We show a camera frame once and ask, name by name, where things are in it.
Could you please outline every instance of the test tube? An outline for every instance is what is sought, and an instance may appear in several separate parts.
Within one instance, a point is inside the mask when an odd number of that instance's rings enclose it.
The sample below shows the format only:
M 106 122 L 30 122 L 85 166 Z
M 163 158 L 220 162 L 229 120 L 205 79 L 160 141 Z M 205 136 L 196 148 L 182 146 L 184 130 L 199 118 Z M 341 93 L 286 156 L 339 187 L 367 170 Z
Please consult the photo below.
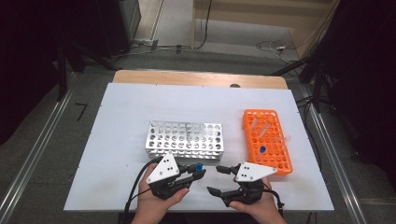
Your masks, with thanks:
M 263 137 L 265 133 L 268 131 L 268 129 L 271 127 L 271 124 L 275 122 L 274 118 L 269 117 L 265 120 L 265 124 L 262 127 L 262 131 L 259 133 L 259 137 Z
M 256 113 L 254 116 L 253 123 L 251 124 L 251 131 L 255 131 L 260 119 L 262 118 L 262 113 Z

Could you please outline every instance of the person's right hand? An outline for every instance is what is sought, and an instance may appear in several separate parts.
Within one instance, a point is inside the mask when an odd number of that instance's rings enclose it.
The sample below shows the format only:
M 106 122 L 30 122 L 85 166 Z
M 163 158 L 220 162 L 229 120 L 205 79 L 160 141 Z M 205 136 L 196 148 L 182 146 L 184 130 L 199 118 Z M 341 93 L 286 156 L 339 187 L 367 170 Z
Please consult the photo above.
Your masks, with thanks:
M 266 177 L 262 179 L 262 182 L 271 189 L 271 184 Z M 264 192 L 262 194 L 262 198 L 254 204 L 231 202 L 230 207 L 239 212 L 250 214 L 261 224 L 286 223 L 286 221 L 277 211 L 274 195 L 272 193 Z

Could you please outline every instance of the floor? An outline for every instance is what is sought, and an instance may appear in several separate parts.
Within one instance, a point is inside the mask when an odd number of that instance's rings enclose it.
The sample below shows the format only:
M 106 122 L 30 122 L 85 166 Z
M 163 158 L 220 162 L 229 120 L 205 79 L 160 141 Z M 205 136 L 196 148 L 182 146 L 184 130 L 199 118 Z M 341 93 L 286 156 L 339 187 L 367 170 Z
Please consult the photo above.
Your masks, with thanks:
M 189 45 L 191 40 L 190 1 L 141 0 L 142 25 L 136 35 L 139 41 L 159 40 L 159 45 Z M 201 23 L 197 21 L 196 44 L 202 37 Z M 245 25 L 241 23 L 210 21 L 208 39 L 200 51 L 183 51 L 175 54 L 171 50 L 155 53 L 147 48 L 131 50 L 129 55 L 116 58 L 112 62 L 126 69 L 162 69 L 181 71 L 208 71 L 267 75 L 282 68 L 286 62 L 299 60 L 292 50 L 287 29 Z M 286 45 L 291 49 L 282 52 L 270 50 L 269 45 Z M 71 73 L 70 92 L 67 101 L 56 103 L 57 88 L 54 88 L 26 118 L 20 128 L 5 144 L 0 146 L 0 193 L 6 197 L 9 187 L 18 178 L 26 158 L 40 158 L 28 172 L 27 182 L 19 190 L 16 202 L 10 207 L 2 203 L 0 223 L 115 223 L 115 213 L 66 213 L 64 202 L 73 182 L 74 173 L 85 144 L 90 135 L 98 107 L 111 82 L 114 71 L 87 62 L 84 74 Z M 296 100 L 310 95 L 311 85 L 302 85 L 297 76 L 300 69 L 285 74 L 289 89 Z M 87 105 L 82 117 L 81 109 Z M 285 219 L 289 223 L 394 223 L 396 194 L 386 175 L 372 164 L 350 159 L 354 153 L 341 120 L 331 113 L 326 105 L 320 115 L 311 112 L 307 126 L 313 137 L 312 144 L 323 178 L 328 183 L 335 210 L 315 214 L 289 212 Z M 56 109 L 60 111 L 55 118 Z M 347 196 L 342 191 L 338 174 L 334 172 L 332 154 L 329 153 L 323 133 L 318 131 L 318 119 L 323 119 L 330 136 L 333 149 L 346 172 L 347 183 L 352 187 L 352 195 L 359 201 L 364 218 L 355 219 L 356 207 L 348 206 Z M 43 136 L 42 131 L 49 131 Z

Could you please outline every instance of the person's left hand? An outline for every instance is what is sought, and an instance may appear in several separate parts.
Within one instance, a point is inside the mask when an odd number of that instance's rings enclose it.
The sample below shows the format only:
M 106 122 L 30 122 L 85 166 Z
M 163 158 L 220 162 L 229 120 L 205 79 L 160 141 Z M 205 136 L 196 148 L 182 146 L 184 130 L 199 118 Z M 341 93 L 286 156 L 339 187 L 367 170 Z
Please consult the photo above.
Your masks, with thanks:
M 143 178 L 139 182 L 139 193 L 149 189 L 147 178 L 154 170 L 157 164 L 151 164 L 146 170 Z M 162 200 L 155 197 L 151 190 L 139 195 L 137 200 L 137 211 L 134 216 L 133 224 L 157 224 L 163 219 L 166 212 L 173 205 L 180 203 L 183 197 L 189 192 L 189 189 L 180 189 L 172 197 Z

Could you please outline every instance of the test tube rack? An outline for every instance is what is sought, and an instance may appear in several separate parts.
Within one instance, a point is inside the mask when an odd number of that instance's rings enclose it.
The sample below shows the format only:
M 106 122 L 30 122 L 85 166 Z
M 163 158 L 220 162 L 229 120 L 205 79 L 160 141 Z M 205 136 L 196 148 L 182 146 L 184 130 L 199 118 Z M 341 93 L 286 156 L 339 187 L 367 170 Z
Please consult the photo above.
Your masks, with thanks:
M 151 120 L 146 151 L 150 158 L 172 153 L 176 159 L 220 161 L 224 152 L 219 123 Z
M 275 167 L 276 175 L 292 172 L 285 136 L 275 110 L 245 110 L 242 127 L 247 141 L 247 161 Z

